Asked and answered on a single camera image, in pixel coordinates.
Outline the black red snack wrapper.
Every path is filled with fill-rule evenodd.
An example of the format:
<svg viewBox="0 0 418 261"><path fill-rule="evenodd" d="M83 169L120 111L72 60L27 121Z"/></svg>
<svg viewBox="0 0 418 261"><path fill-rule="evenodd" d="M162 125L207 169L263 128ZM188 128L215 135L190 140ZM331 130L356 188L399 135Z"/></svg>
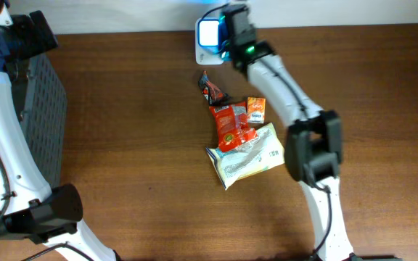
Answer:
<svg viewBox="0 0 418 261"><path fill-rule="evenodd" d="M209 80L206 70L202 72L198 86L210 106L219 106L230 100L230 95Z"/></svg>

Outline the orange tissue pack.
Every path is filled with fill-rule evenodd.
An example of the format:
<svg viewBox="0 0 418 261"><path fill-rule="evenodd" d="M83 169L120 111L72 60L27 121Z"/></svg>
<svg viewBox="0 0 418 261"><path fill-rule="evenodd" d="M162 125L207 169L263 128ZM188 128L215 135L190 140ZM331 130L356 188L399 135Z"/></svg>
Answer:
<svg viewBox="0 0 418 261"><path fill-rule="evenodd" d="M249 123L264 123L266 100L264 98L247 98L247 121Z"/></svg>

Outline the red snack bag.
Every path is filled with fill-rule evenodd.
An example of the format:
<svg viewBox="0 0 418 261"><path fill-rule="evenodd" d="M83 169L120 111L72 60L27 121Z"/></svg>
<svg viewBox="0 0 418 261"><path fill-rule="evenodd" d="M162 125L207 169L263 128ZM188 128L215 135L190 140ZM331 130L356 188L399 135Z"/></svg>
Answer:
<svg viewBox="0 0 418 261"><path fill-rule="evenodd" d="M238 146L256 138L257 133L247 122L246 102L209 107L215 118L218 134L218 148L222 152L236 149Z"/></svg>

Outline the yellow white snack bag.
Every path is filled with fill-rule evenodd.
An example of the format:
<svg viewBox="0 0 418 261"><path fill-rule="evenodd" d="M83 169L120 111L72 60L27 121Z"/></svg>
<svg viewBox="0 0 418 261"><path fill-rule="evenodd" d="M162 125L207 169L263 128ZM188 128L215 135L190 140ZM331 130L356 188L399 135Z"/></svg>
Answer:
<svg viewBox="0 0 418 261"><path fill-rule="evenodd" d="M284 147L274 124L266 124L256 133L256 138L228 152L205 148L225 190L238 180L284 164Z"/></svg>

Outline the blue mouthwash bottle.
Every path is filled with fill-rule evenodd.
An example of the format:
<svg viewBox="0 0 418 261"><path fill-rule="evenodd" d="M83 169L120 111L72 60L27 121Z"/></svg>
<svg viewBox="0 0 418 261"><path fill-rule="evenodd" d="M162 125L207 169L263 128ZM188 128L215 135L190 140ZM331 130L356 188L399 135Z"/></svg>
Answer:
<svg viewBox="0 0 418 261"><path fill-rule="evenodd" d="M230 52L229 52L229 32L226 25L226 17L224 15L219 17L218 25L218 50L216 54L224 61L230 62Z"/></svg>

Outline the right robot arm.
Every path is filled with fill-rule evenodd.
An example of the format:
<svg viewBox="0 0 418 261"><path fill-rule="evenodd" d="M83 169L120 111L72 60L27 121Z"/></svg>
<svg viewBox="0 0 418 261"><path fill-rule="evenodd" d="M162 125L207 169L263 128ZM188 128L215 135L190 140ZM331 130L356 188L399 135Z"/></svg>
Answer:
<svg viewBox="0 0 418 261"><path fill-rule="evenodd" d="M268 99L287 129L284 162L303 190L313 223L315 243L310 260L359 260L340 203L340 116L309 98L271 45L257 39L245 2L227 4L221 16L234 68Z"/></svg>

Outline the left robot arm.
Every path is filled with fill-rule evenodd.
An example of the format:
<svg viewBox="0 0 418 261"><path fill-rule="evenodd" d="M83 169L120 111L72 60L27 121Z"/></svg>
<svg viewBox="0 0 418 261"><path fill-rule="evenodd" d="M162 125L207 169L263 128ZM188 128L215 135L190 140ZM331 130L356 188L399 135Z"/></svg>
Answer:
<svg viewBox="0 0 418 261"><path fill-rule="evenodd" d="M72 184L51 188L30 153L12 98L7 65L57 48L40 11L11 15L0 1L0 240L28 239L66 260L119 260L83 219Z"/></svg>

